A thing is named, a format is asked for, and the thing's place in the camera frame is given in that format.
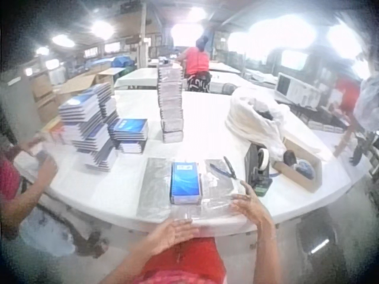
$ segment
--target plastic wrap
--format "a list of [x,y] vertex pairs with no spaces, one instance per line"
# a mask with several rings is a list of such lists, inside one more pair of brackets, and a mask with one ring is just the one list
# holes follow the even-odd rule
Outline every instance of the plastic wrap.
[[[273,119],[266,119],[257,111],[268,111]],[[226,126],[236,135],[266,146],[272,160],[282,161],[286,151],[282,132],[287,111],[288,107],[283,108],[253,89],[238,88],[232,95]]]
[[174,160],[149,158],[143,178],[137,216],[146,219],[191,218],[193,220],[231,216],[230,210],[234,193],[244,193],[238,181],[224,176],[210,167],[228,169],[223,160],[200,160],[202,199],[200,204],[172,205],[170,203],[171,164]]
[[367,131],[379,130],[379,76],[362,82],[354,116]]

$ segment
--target tape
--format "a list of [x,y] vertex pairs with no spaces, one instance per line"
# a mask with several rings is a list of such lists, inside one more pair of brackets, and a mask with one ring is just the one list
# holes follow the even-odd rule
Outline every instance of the tape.
[[270,154],[267,149],[260,148],[258,151],[258,170],[265,170],[270,160]]

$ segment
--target black hair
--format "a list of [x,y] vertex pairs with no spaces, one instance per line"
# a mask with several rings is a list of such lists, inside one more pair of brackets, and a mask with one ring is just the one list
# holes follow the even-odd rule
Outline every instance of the black hair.
[[199,49],[200,52],[203,52],[205,49],[205,46],[207,45],[208,37],[205,35],[202,35],[197,41],[196,41],[196,47]]

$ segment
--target hand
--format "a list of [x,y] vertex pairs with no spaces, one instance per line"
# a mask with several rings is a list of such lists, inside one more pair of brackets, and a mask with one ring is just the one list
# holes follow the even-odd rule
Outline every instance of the hand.
[[20,143],[18,146],[20,147],[20,149],[22,151],[25,151],[26,153],[28,153],[29,155],[33,156],[32,152],[30,151],[30,149],[32,147],[34,147],[35,145],[37,145],[39,142],[42,142],[44,141],[44,138],[43,137],[34,137],[32,140],[30,141],[27,141],[27,142],[23,142],[23,143]]
[[269,212],[260,202],[252,187],[244,181],[241,181],[241,185],[245,187],[247,195],[233,195],[232,208],[245,215],[247,219],[257,226],[262,225],[263,222],[272,224]]
[[192,225],[192,220],[167,219],[151,232],[146,241],[152,256],[155,256],[170,247],[188,241],[198,235],[199,230]]
[[57,164],[52,157],[46,158],[45,162],[43,162],[42,167],[38,171],[38,177],[36,180],[36,184],[45,188],[49,186],[54,179],[56,173],[58,171]]

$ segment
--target white plastic bag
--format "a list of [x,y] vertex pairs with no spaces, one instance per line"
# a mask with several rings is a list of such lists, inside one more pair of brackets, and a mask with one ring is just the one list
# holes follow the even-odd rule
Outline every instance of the white plastic bag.
[[[269,111],[268,120],[256,111]],[[277,104],[273,98],[263,96],[254,89],[238,88],[233,92],[226,127],[236,135],[266,146],[271,160],[282,161],[286,151],[282,142],[287,106]]]
[[362,82],[354,116],[367,131],[379,130],[379,75]]

